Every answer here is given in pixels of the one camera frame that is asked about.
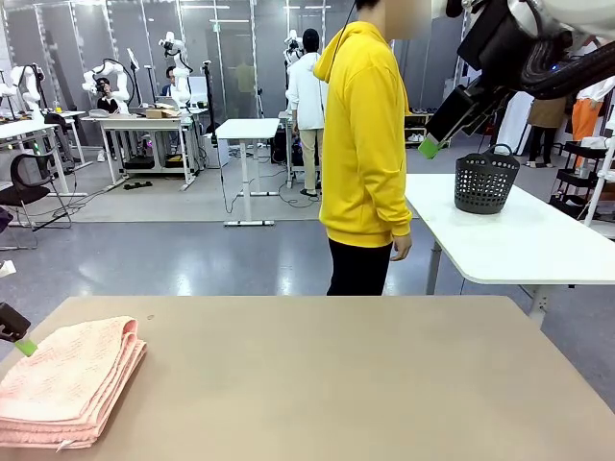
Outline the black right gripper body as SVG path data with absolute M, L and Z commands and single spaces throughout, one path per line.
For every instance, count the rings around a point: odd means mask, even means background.
M 519 90 L 521 73 L 533 47 L 507 3 L 487 3 L 457 48 L 457 55 L 481 72 L 488 86 Z

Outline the person's right hand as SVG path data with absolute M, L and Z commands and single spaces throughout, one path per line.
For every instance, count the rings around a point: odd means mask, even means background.
M 394 254 L 390 257 L 392 262 L 402 261 L 407 258 L 412 248 L 412 237 L 410 233 L 405 235 L 393 236 Z

